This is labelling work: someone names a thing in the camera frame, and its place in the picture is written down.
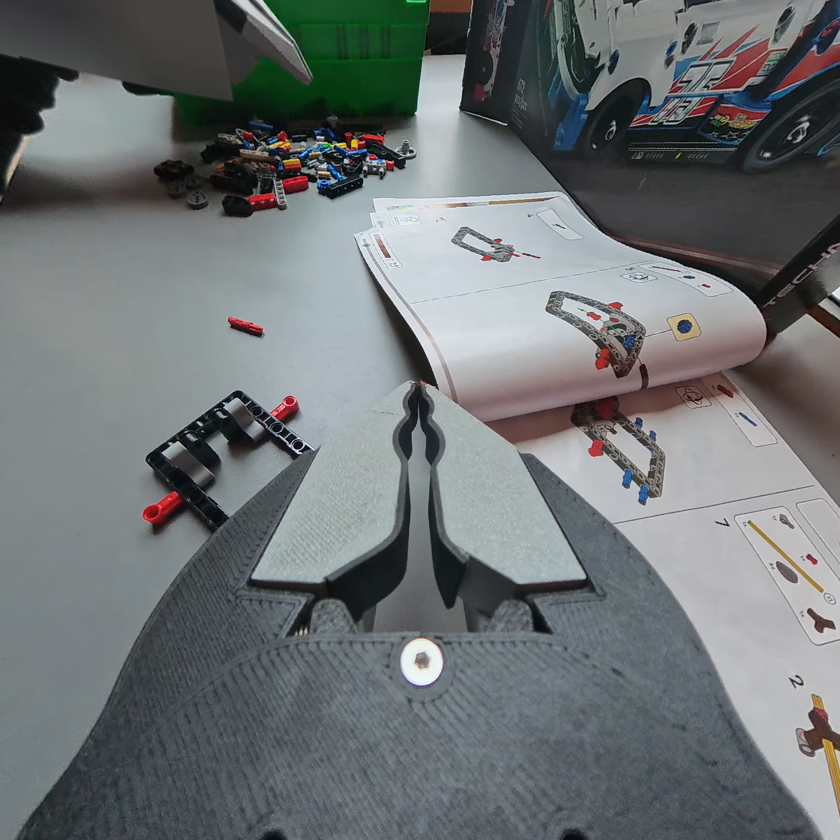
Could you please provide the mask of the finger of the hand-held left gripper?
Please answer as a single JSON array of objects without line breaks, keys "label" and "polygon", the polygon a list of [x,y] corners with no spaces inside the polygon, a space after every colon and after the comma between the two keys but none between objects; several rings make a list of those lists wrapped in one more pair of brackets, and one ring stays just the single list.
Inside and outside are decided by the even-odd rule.
[{"label": "finger of the hand-held left gripper", "polygon": [[222,16],[219,18],[219,34],[222,41],[227,77],[230,87],[239,84],[263,58],[260,49],[260,32],[249,22],[242,31],[232,26]]},{"label": "finger of the hand-held left gripper", "polygon": [[312,82],[312,72],[298,44],[265,2],[227,1],[226,20],[239,32],[246,22],[251,23],[260,32],[262,59],[274,61],[304,85]]}]

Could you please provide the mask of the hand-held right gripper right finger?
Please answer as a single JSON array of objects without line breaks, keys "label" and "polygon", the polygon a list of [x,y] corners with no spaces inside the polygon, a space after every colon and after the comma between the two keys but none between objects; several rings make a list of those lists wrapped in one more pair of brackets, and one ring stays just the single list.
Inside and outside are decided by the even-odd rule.
[{"label": "hand-held right gripper right finger", "polygon": [[517,448],[433,386],[417,393],[431,467],[434,574],[446,606],[461,599],[476,631],[507,599],[585,586],[585,570]]}]

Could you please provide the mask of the lego instruction booklet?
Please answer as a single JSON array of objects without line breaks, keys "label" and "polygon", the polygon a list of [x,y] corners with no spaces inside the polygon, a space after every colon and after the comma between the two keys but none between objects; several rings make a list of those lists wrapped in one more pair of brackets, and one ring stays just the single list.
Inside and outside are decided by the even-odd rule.
[{"label": "lego instruction booklet", "polygon": [[437,385],[647,555],[766,758],[838,838],[838,507],[724,374],[763,349],[758,308],[561,193],[374,209],[357,244]]}]

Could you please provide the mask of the race car lego box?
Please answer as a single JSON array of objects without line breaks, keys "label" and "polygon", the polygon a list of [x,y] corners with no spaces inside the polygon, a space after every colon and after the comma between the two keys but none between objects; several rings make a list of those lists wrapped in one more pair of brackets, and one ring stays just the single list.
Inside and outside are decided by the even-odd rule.
[{"label": "race car lego box", "polygon": [[772,333],[838,288],[838,1],[474,2],[461,108]]}]

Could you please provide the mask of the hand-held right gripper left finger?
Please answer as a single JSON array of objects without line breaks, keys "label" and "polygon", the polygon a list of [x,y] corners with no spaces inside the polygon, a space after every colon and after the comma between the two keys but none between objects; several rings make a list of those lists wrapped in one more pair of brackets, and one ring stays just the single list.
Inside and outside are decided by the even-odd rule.
[{"label": "hand-held right gripper left finger", "polygon": [[341,601],[355,620],[402,582],[417,383],[400,385],[279,476],[287,497],[255,555],[259,588]]}]

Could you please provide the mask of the black lego frame assembly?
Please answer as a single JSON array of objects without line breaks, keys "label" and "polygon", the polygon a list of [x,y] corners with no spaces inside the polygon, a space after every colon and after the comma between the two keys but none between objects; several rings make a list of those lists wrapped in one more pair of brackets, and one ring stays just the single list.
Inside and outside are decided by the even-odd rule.
[{"label": "black lego frame assembly", "polygon": [[160,527],[182,508],[190,508],[211,530],[219,529],[228,515],[205,490],[214,481],[212,468],[219,462],[208,439],[221,434],[231,444],[251,445],[271,439],[296,458],[314,451],[286,424],[298,410],[293,395],[268,411],[240,390],[211,406],[147,455],[146,463],[170,491],[143,511],[143,519]]}]

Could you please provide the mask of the green plastic bin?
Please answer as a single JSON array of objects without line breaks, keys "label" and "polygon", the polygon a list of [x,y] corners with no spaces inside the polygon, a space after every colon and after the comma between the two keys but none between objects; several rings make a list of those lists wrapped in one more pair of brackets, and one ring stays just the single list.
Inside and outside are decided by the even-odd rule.
[{"label": "green plastic bin", "polygon": [[370,117],[417,108],[429,16],[425,1],[268,1],[311,73],[306,86],[269,59],[239,84],[233,101],[175,94],[188,123],[265,118]]}]

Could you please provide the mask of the pile of lego pieces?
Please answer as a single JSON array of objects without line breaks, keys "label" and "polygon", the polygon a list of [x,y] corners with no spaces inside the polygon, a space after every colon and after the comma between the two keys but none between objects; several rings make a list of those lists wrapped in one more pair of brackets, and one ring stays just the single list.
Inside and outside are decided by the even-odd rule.
[{"label": "pile of lego pieces", "polygon": [[167,195],[192,210],[209,208],[210,193],[222,197],[223,215],[246,218],[284,211],[288,197],[311,186],[334,199],[385,178],[416,158],[410,140],[390,143],[378,127],[360,127],[328,117],[314,129],[283,130],[260,119],[216,133],[198,162],[168,159],[154,177]]}]

